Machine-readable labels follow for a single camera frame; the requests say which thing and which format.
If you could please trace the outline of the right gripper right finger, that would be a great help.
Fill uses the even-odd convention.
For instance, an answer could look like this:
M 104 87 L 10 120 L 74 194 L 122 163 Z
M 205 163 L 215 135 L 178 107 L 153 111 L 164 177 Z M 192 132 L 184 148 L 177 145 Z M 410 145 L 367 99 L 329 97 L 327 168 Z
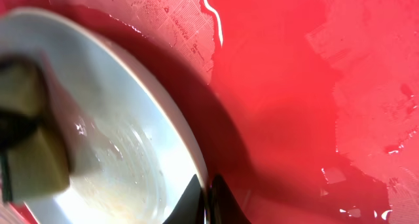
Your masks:
M 211 182 L 208 208 L 210 224 L 251 224 L 221 175 Z

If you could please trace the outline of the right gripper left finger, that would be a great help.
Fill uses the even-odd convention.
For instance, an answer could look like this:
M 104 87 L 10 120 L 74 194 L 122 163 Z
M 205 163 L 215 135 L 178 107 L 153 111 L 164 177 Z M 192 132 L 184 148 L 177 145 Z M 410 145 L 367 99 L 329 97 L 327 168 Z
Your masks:
M 203 224 L 204 194 L 197 175 L 193 175 L 175 208 L 163 224 Z

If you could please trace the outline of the white plate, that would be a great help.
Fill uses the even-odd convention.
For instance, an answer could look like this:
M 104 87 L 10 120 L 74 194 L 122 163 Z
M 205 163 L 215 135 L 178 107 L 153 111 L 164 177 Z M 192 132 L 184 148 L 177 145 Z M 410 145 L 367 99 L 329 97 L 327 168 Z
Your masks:
M 40 223 L 163 223 L 193 175 L 208 172 L 175 102 L 123 48 L 53 12 L 1 18 L 1 48 L 41 62 L 77 112 L 80 174 L 61 194 L 27 202 Z

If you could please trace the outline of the green yellow sponge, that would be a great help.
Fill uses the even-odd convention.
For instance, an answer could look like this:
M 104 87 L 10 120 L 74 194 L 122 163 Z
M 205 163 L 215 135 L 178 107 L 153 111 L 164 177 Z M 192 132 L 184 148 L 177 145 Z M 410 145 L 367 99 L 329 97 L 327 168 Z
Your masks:
M 69 187 L 64 138 L 41 68 L 1 57 L 1 192 L 4 203 L 55 195 Z

